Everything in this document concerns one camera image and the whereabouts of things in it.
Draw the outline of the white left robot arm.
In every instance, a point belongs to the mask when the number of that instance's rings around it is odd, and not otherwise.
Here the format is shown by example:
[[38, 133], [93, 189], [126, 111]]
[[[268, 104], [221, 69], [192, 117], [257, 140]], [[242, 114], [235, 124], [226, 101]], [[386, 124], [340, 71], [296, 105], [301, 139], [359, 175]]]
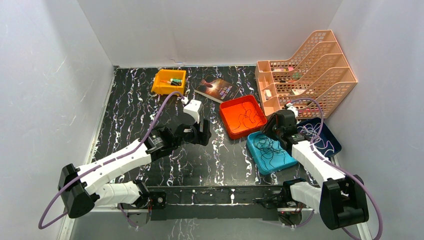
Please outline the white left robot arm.
[[127, 147], [96, 162], [75, 167], [72, 163], [61, 170], [58, 191], [69, 218], [76, 219], [94, 207], [129, 204], [144, 208], [151, 195], [140, 180], [111, 183], [118, 176], [169, 156], [182, 144], [207, 146], [212, 136], [210, 121], [192, 125], [180, 124], [175, 132], [165, 125], [154, 127], [147, 138], [136, 139]]

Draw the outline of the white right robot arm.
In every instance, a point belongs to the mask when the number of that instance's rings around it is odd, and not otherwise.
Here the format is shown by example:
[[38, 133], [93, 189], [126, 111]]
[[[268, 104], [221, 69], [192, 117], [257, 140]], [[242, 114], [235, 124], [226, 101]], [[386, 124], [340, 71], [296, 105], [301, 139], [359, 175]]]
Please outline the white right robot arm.
[[279, 142], [283, 150], [309, 171], [318, 186], [298, 178], [285, 181], [281, 199], [288, 207], [299, 202], [315, 210], [325, 226], [335, 230], [369, 220], [366, 193], [362, 181], [330, 165], [330, 161], [298, 132], [292, 110], [282, 109], [271, 115], [262, 133]]

